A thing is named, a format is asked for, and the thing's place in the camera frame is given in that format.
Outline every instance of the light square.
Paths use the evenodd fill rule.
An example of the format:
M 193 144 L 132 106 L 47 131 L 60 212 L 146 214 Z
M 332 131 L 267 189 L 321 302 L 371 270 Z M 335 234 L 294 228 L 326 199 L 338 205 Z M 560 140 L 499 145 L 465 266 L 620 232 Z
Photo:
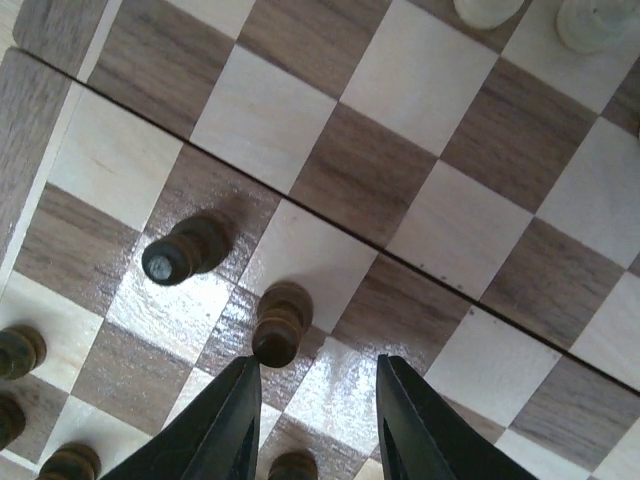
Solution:
M 13 272 L 0 301 L 0 329 L 16 324 L 35 328 L 47 344 L 45 361 L 32 375 L 70 392 L 102 318 Z
M 601 480 L 637 480 L 640 478 L 640 419 L 613 447 L 611 453 L 596 468 L 593 475 Z
M 369 458 L 362 466 L 354 480 L 384 480 L 382 465 Z
M 498 55 L 395 0 L 341 101 L 440 155 Z
M 598 118 L 537 216 L 628 268 L 640 252 L 640 145 Z
M 149 440 L 150 435 L 70 396 L 40 457 L 40 465 L 64 444 L 79 442 L 98 454 L 104 475 Z
M 288 193 L 336 101 L 236 46 L 193 143 Z
M 173 408 L 171 409 L 171 412 L 169 412 L 167 420 L 164 422 L 163 428 L 166 428 L 171 422 L 173 422 L 173 420 L 182 413 L 182 411 L 187 408 L 198 395 L 200 395 L 207 385 L 213 381 L 213 378 L 213 376 L 209 375 L 207 372 L 203 372 L 199 368 L 191 370 L 189 378 L 187 378 L 180 395 L 178 395 L 176 403 L 173 404 Z
M 556 32 L 562 0 L 531 3 L 502 55 L 596 113 L 602 112 L 640 55 L 640 29 L 606 51 L 582 55 L 564 46 Z
M 299 283 L 313 298 L 313 324 L 329 333 L 375 257 L 372 248 L 283 200 L 240 285 L 262 295 L 275 282 Z
M 514 462 L 528 470 L 539 480 L 587 480 L 589 471 L 562 458 L 535 442 L 506 430 L 496 442 L 496 448 L 502 450 Z
M 182 143 L 84 90 L 49 182 L 141 231 Z
M 153 283 L 141 261 L 150 240 L 143 235 L 106 319 L 193 365 L 234 286 L 215 273 L 195 275 L 169 288 Z
M 640 278 L 625 273 L 571 353 L 640 389 Z
M 473 298 L 480 298 L 532 215 L 438 161 L 389 250 Z
M 425 379 L 441 395 L 508 426 L 560 354 L 472 307 Z
M 371 454 L 378 444 L 376 362 L 329 337 L 284 413 Z

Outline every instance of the chess piece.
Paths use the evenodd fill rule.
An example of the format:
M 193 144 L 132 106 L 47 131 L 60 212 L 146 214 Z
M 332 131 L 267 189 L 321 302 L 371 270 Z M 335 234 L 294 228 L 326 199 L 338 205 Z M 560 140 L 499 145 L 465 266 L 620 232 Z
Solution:
M 0 396 L 0 450 L 18 438 L 26 426 L 20 405 L 9 397 Z
M 293 361 L 303 335 L 311 326 L 313 301 L 295 283 L 276 283 L 258 302 L 257 317 L 253 354 L 267 367 L 282 368 Z
M 96 480 L 100 468 L 96 452 L 86 445 L 69 443 L 49 457 L 36 480 Z
M 33 328 L 15 326 L 0 331 L 0 380 L 16 380 L 39 367 L 47 355 L 42 336 Z
M 142 254 L 144 273 L 158 285 L 177 285 L 216 268 L 230 250 L 223 228 L 211 216 L 198 214 L 178 223 L 169 235 Z
M 598 53 L 615 45 L 639 18 L 638 0 L 564 0 L 556 30 L 574 52 Z
M 490 30 L 513 17 L 524 0 L 453 0 L 458 16 L 473 28 Z
M 318 467 L 309 452 L 285 453 L 273 461 L 268 480 L 318 480 Z

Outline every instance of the white chess piece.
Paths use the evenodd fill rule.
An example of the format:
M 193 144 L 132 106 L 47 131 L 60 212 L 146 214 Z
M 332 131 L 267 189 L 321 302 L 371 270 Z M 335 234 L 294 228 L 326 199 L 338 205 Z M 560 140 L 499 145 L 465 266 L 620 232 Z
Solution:
M 524 0 L 454 0 L 460 18 L 473 28 L 489 30 L 516 14 Z
M 597 53 L 615 43 L 628 28 L 638 28 L 639 12 L 640 0 L 564 0 L 556 28 L 571 50 Z

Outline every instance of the wooden chess piece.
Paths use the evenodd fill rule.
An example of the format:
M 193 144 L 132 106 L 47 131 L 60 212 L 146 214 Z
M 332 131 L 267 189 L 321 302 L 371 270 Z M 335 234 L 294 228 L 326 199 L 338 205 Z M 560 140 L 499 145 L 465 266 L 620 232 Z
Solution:
M 9 397 L 0 396 L 0 450 L 22 435 L 26 424 L 20 405 Z
M 178 223 L 169 235 L 151 243 L 142 253 L 142 269 L 158 285 L 177 285 L 210 272 L 229 254 L 222 226 L 208 214 Z
M 268 480 L 318 480 L 318 467 L 309 452 L 285 453 L 273 461 Z
M 282 368 L 293 361 L 313 319 L 313 301 L 291 282 L 276 283 L 258 302 L 253 354 L 262 365 Z
M 0 380 L 16 380 L 39 367 L 47 346 L 35 329 L 24 325 L 0 331 Z
M 49 457 L 36 480 L 96 480 L 100 469 L 96 452 L 86 445 L 69 443 Z

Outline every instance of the walnut wood square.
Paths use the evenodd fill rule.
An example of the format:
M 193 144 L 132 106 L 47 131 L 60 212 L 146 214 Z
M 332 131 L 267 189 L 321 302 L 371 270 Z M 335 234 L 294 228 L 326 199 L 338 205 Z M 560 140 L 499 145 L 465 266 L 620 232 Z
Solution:
M 366 457 L 338 440 L 282 414 L 260 449 L 256 480 L 267 480 L 273 461 L 283 453 L 309 451 L 319 480 L 353 480 Z
M 634 137 L 640 130 L 640 58 L 631 67 L 602 116 Z
M 15 269 L 87 310 L 104 315 L 139 235 L 47 184 Z
M 467 424 L 491 443 L 496 443 L 505 431 L 497 423 L 483 417 L 479 413 L 460 405 L 448 398 L 442 397 Z
M 391 0 L 257 0 L 238 41 L 339 98 Z
M 436 160 L 426 150 L 338 104 L 291 196 L 384 247 Z
M 379 255 L 332 336 L 374 359 L 400 355 L 424 375 L 470 306 Z
M 452 0 L 409 0 L 411 3 L 424 8 L 431 15 L 448 23 L 456 30 L 470 36 L 474 40 L 486 45 L 490 49 L 501 53 L 516 27 L 522 20 L 531 0 L 525 0 L 518 12 L 503 24 L 491 30 L 472 28 L 462 21 L 453 5 Z
M 24 432 L 7 449 L 38 463 L 68 395 L 33 375 L 0 381 L 0 395 L 14 399 L 24 412 Z
M 73 395 L 149 435 L 157 434 L 191 367 L 105 322 Z
M 594 470 L 640 416 L 640 398 L 561 359 L 511 429 Z
M 255 308 L 258 297 L 236 287 L 216 327 L 205 345 L 197 367 L 218 375 L 234 358 L 251 355 L 251 339 L 256 325 Z M 285 368 L 261 366 L 262 400 L 284 410 L 304 376 L 311 368 L 326 334 L 312 326 L 305 334 L 295 360 Z
M 596 117 L 499 59 L 442 160 L 535 213 Z
M 106 4 L 107 0 L 24 0 L 13 36 L 20 48 L 75 77 Z
M 17 50 L 0 67 L 0 264 L 71 81 Z
M 167 234 L 180 220 L 210 210 L 233 244 L 216 273 L 237 282 L 279 202 L 279 195 L 185 145 L 151 213 L 147 233 Z
M 164 0 L 124 0 L 89 85 L 189 138 L 232 47 Z
M 569 349 L 623 273 L 534 218 L 481 301 Z

